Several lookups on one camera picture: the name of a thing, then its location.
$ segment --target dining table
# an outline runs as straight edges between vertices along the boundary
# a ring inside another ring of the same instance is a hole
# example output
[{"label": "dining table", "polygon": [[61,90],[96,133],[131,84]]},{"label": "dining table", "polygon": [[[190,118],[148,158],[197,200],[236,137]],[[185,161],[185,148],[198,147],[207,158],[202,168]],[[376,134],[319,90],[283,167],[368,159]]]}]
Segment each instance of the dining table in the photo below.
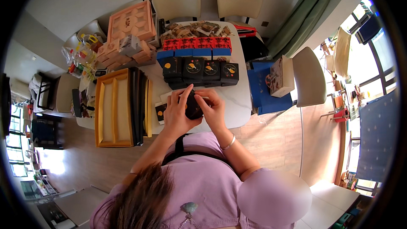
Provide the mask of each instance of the dining table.
[{"label": "dining table", "polygon": [[[177,24],[187,26],[194,21],[178,22]],[[235,86],[227,87],[215,87],[217,94],[221,99],[225,101],[225,124],[227,128],[237,128],[245,125],[251,115],[252,102],[250,98],[249,79],[247,78],[246,63],[243,55],[242,46],[235,26],[229,22],[224,21],[210,21],[211,23],[218,24],[221,29],[227,26],[233,35],[230,35],[230,42],[232,47],[231,63],[239,64],[239,81]],[[155,104],[162,102],[161,96],[168,92],[171,92],[171,88],[164,81],[162,75],[162,68],[159,63],[149,66],[139,67],[143,71],[148,79],[153,82],[153,95],[151,101],[152,112],[152,134],[159,134],[164,125],[158,122],[157,115],[155,113]],[[195,90],[202,89],[204,87],[196,87]],[[77,122],[80,126],[94,129],[94,119],[80,119],[77,118]],[[205,117],[202,123],[192,128],[188,133],[199,133],[211,131],[209,125],[205,121]]]}]

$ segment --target hand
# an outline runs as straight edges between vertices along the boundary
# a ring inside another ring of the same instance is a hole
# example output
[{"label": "hand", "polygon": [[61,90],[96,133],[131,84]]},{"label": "hand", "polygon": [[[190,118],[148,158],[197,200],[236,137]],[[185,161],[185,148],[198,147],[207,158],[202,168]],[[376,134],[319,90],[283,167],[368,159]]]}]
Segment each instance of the hand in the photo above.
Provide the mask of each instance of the hand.
[{"label": "hand", "polygon": [[[194,85],[191,84],[185,90],[174,91],[167,98],[167,109],[164,111],[164,129],[162,133],[173,138],[174,141],[202,122],[202,118],[190,120],[185,116],[186,100],[193,87]],[[180,94],[182,95],[178,103],[178,96]]]},{"label": "hand", "polygon": [[218,96],[215,89],[196,90],[194,97],[201,107],[206,123],[212,132],[225,130],[225,101]]}]

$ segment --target black strap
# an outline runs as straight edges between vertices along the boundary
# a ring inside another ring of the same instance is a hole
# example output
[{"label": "black strap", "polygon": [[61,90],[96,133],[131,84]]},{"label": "black strap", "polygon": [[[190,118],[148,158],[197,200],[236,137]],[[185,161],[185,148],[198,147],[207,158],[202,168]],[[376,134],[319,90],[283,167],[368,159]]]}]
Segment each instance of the black strap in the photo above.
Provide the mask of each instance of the black strap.
[{"label": "black strap", "polygon": [[178,137],[178,139],[177,139],[177,141],[176,141],[176,150],[175,150],[173,153],[171,153],[170,155],[168,155],[168,156],[164,159],[164,161],[162,162],[161,166],[164,166],[164,165],[168,164],[169,162],[171,162],[172,160],[175,160],[175,159],[178,158],[178,157],[181,157],[181,156],[189,156],[189,155],[203,155],[203,156],[208,156],[208,157],[211,157],[211,158],[214,158],[214,159],[217,159],[217,160],[221,160],[222,162],[225,162],[225,163],[227,163],[227,164],[230,166],[230,164],[228,163],[227,160],[222,159],[222,158],[220,158],[220,157],[218,157],[218,156],[216,156],[216,155],[212,155],[212,154],[205,153],[205,152],[199,152],[199,151],[184,151],[184,140],[183,140],[183,139],[184,139],[184,137],[185,137],[186,135],[188,135],[188,134],[181,135],[180,137]]}]

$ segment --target silver bangle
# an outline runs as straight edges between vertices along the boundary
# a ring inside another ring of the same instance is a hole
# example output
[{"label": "silver bangle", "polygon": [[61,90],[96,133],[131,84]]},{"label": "silver bangle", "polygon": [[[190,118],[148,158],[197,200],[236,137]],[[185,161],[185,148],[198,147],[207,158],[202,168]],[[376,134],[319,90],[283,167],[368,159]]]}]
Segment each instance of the silver bangle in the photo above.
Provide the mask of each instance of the silver bangle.
[{"label": "silver bangle", "polygon": [[233,135],[233,139],[231,140],[230,144],[227,145],[225,148],[222,148],[222,150],[227,150],[228,148],[230,148],[234,144],[235,140],[236,140],[236,136]]}]

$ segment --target green curtain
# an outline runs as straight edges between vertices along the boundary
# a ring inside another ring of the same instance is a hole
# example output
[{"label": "green curtain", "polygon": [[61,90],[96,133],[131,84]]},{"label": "green curtain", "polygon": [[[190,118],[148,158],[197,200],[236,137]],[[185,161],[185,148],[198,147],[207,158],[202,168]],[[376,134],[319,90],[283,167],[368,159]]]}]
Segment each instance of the green curtain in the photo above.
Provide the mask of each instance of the green curtain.
[{"label": "green curtain", "polygon": [[330,0],[298,0],[278,33],[266,43],[269,55],[277,60],[291,57],[315,27]]}]

